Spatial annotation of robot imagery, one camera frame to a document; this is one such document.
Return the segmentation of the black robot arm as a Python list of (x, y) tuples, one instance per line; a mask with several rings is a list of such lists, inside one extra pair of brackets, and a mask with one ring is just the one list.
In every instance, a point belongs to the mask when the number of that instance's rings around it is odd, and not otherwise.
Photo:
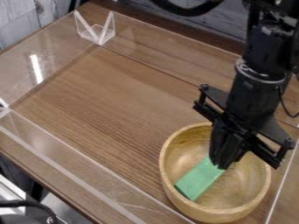
[(203, 84), (194, 109), (213, 122), (210, 160), (226, 170), (253, 152), (279, 167), (295, 141), (277, 122), (291, 77), (299, 74), (299, 0), (243, 0), (247, 44), (229, 92)]

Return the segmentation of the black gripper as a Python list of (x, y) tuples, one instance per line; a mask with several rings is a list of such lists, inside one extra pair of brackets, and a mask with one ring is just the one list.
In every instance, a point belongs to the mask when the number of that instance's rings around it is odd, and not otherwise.
[(227, 170), (253, 152), (277, 168), (295, 148), (295, 140), (275, 118), (291, 75), (259, 73), (243, 59), (235, 70), (231, 90), (203, 84), (194, 103), (194, 109), (213, 122), (210, 161)]

